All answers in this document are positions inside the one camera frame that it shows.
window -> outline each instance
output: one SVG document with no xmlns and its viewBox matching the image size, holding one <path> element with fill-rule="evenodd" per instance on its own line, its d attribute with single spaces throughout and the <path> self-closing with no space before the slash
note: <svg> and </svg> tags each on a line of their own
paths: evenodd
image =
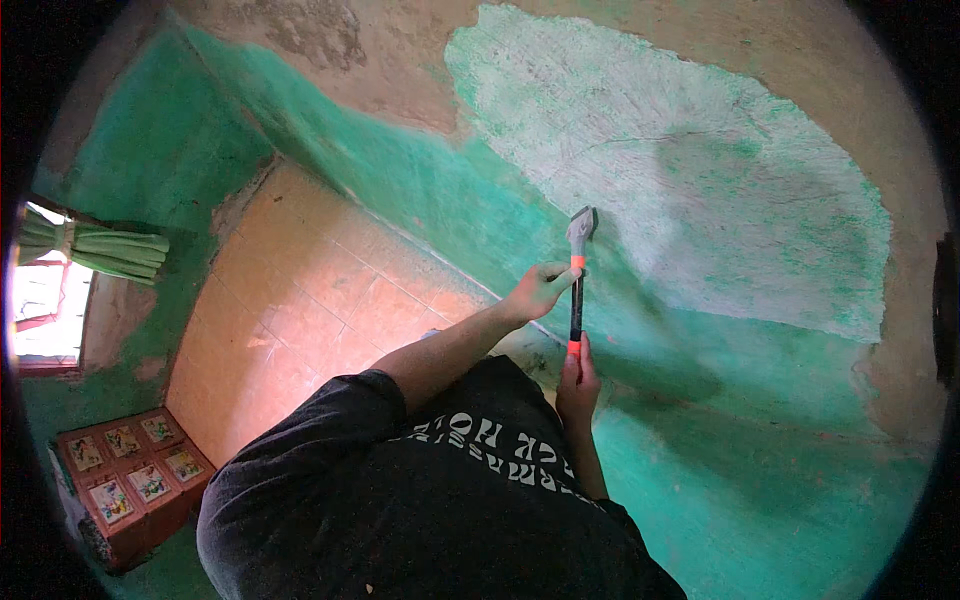
<svg viewBox="0 0 960 600">
<path fill-rule="evenodd" d="M 63 215 L 28 204 L 56 225 L 65 221 Z M 56 250 L 13 270 L 13 350 L 21 372 L 56 374 L 79 368 L 92 279 L 93 271 Z"/>
</svg>

wooden box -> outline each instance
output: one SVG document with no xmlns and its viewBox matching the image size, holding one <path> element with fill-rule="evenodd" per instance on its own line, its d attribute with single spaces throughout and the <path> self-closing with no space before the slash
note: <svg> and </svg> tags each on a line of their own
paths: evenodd
<svg viewBox="0 0 960 600">
<path fill-rule="evenodd" d="M 113 573 L 187 522 L 214 471 L 165 408 L 61 433 L 56 447 L 96 525 L 84 539 Z"/>
</svg>

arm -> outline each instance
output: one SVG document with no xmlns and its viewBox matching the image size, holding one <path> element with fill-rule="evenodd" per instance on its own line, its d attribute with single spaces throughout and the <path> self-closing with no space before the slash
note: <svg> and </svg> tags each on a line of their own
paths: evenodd
<svg viewBox="0 0 960 600">
<path fill-rule="evenodd" d="M 534 265 L 507 298 L 432 335 L 398 348 L 373 363 L 403 392 L 407 414 L 445 390 L 515 329 L 550 312 L 580 276 L 563 262 Z"/>
<path fill-rule="evenodd" d="M 560 387 L 557 388 L 557 412 L 564 422 L 566 441 L 573 452 L 573 471 L 584 490 L 594 500 L 609 499 L 590 427 L 600 396 L 600 379 L 593 370 L 590 340 L 585 331 L 581 342 L 579 363 L 575 354 L 566 356 Z"/>
</svg>

right hand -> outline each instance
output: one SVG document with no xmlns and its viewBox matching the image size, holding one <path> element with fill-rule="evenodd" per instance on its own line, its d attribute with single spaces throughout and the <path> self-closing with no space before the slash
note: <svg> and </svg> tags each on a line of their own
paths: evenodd
<svg viewBox="0 0 960 600">
<path fill-rule="evenodd" d="M 600 379 L 593 370 L 590 339 L 584 331 L 580 338 L 580 360 L 577 360 L 576 354 L 568 354 L 564 369 L 560 372 L 557 412 L 564 421 L 564 427 L 586 427 L 589 431 L 599 396 Z"/>
<path fill-rule="evenodd" d="M 580 273 L 579 268 L 571 269 L 568 262 L 534 265 L 500 304 L 510 321 L 524 326 L 550 312 L 560 294 L 573 285 Z"/>
</svg>

tiled floor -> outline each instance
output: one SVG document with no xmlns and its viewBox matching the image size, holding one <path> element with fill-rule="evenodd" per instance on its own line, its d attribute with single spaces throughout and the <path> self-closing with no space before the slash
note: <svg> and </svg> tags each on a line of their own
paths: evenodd
<svg viewBox="0 0 960 600">
<path fill-rule="evenodd" d="M 355 204 L 283 166 L 224 245 L 167 406 L 220 466 L 334 375 L 494 299 Z"/>
</svg>

